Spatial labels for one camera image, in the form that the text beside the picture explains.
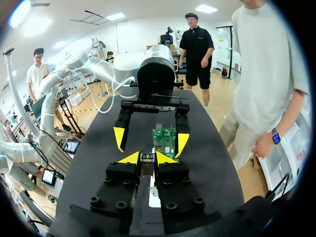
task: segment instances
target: green circuit board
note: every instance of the green circuit board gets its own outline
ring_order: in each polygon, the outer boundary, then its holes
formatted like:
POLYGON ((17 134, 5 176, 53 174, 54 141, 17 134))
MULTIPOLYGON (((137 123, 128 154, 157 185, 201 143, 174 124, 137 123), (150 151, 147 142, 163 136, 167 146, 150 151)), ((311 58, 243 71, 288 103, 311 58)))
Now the green circuit board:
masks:
POLYGON ((154 148, 156 152, 161 152, 165 156, 175 159, 174 146, 176 140, 175 128, 156 128, 153 129, 154 148))

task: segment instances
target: ceiling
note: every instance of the ceiling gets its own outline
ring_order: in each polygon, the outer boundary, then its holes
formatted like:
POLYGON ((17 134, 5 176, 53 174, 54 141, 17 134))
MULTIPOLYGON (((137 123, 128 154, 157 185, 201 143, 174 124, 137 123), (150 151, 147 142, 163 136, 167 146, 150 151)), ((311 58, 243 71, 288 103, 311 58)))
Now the ceiling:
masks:
MULTIPOLYGON (((60 50, 52 49, 57 42, 67 39, 70 43, 89 32, 111 24, 107 22, 97 26, 70 21, 82 20, 91 15, 85 10, 104 18, 122 12, 126 16, 123 20, 131 20, 154 16, 184 17, 188 12, 195 12, 197 6, 205 4, 217 8, 218 11, 212 14, 197 12, 199 18, 217 22, 230 20, 233 12, 241 6, 239 0, 34 0, 33 3, 50 3, 50 5, 32 7, 27 17, 46 16, 52 20, 52 24, 43 34, 28 38, 23 35, 23 24, 16 29, 9 28, 0 49, 3 52, 10 46, 15 47, 12 62, 13 70, 17 71, 16 79, 26 76, 27 69, 33 63, 35 48, 43 47, 44 60, 47 60, 60 50)), ((2 89, 7 83, 3 57, 0 58, 0 73, 0 89, 2 89)))

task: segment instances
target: hand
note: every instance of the hand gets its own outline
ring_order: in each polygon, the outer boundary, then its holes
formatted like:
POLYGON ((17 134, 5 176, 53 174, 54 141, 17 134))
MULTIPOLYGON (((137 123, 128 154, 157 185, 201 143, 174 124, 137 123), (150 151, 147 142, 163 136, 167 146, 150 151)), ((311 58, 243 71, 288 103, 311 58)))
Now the hand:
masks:
POLYGON ((179 68, 183 68, 183 60, 182 59, 179 60, 179 68))
POLYGON ((274 145, 272 132, 269 132, 257 139, 256 147, 252 149, 252 152, 256 157, 265 158, 270 155, 274 145))
POLYGON ((207 65, 208 65, 208 59, 207 58, 203 58, 202 61, 201 61, 201 65, 202 65, 202 68, 206 68, 207 65))

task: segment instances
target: white t-shirt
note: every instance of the white t-shirt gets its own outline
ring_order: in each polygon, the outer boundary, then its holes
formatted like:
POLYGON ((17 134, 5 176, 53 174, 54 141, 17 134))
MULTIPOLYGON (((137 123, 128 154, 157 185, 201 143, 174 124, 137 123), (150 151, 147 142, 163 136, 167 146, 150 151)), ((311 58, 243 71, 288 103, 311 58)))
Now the white t-shirt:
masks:
POLYGON ((293 89, 308 93, 304 60, 286 23, 271 6, 239 8, 232 16, 234 47, 241 55, 241 79, 234 111, 259 133, 279 123, 293 89))
POLYGON ((30 66, 26 76, 26 82, 32 84, 32 90, 35 98, 38 100, 41 97, 40 93, 40 82, 44 76, 48 75, 51 72, 51 69, 48 64, 42 63, 38 68, 33 64, 30 66))

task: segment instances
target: black table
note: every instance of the black table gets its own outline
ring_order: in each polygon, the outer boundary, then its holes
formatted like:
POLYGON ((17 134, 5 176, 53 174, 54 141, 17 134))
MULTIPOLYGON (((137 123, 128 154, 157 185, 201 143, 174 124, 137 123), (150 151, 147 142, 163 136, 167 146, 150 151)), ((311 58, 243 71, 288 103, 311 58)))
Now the black table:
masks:
MULTIPOLYGON (((237 172, 207 112, 190 91, 174 91, 174 96, 187 98, 191 128, 190 138, 180 155, 180 160, 190 168, 190 179, 205 201, 207 214, 219 211, 223 216, 244 204, 237 172)), ((56 217, 69 213, 71 204, 90 209, 89 200, 102 185, 105 170, 110 162, 118 161, 136 151, 151 152, 152 129, 156 122, 163 127, 175 127, 174 112, 159 114, 134 113, 124 153, 116 144, 113 125, 120 111, 120 97, 115 98, 112 110, 98 113, 83 137, 66 175, 61 190, 56 217)), ((103 105, 107 110, 111 99, 103 105)), ((141 180, 134 208, 131 234, 163 234, 160 208, 151 208, 148 177, 141 180)))

